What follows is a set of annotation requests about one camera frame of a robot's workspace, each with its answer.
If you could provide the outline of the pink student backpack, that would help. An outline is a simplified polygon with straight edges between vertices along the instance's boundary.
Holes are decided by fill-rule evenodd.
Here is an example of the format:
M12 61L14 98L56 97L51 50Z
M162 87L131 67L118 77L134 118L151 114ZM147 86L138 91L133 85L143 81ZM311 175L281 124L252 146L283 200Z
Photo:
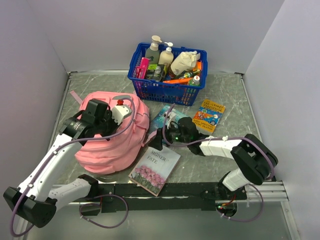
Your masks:
M129 125L129 128L110 140L87 141L75 154L78 163L90 173L108 175L122 171L135 161L141 147L144 146L146 134L150 126L150 110L137 95L96 91L84 98L80 103L79 109L85 110L91 99L104 101L113 108L118 104L118 100L122 98L131 98L133 100L133 103L125 100L124 104L130 108L134 104L134 120L130 122L130 116L125 118L117 131L122 131L127 125Z

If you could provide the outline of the floral notebook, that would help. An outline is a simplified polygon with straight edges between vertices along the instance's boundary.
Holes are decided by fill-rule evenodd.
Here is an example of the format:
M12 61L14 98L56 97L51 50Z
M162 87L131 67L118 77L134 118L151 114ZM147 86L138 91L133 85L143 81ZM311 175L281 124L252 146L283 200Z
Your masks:
M177 165L180 155L167 147L148 147L129 174L129 179L154 196L158 196Z

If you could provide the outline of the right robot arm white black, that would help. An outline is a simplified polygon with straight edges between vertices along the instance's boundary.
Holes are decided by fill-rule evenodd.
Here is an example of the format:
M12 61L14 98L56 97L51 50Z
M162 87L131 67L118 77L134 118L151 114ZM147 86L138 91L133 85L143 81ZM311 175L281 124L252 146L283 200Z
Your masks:
M218 193L230 199L237 190L248 184L260 186L274 176L277 157L253 134L244 137L213 137L200 133L190 117L167 120L146 140L149 147L162 150L163 145L188 147L203 157L218 156L232 159L237 169L228 172L220 181Z

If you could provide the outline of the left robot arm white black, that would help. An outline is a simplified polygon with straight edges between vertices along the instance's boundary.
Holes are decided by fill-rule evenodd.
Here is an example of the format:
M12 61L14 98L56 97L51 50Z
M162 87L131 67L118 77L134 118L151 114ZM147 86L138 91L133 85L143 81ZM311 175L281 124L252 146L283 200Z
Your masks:
M5 190L3 197L13 215L42 228L69 203L81 198L95 200L99 195L99 183L86 174L56 190L52 189L53 184L88 141L96 140L97 135L102 140L117 136L117 129L131 114L131 108L124 104L123 99L110 107L108 103L94 98L84 110L65 120L52 147L29 177L18 187Z

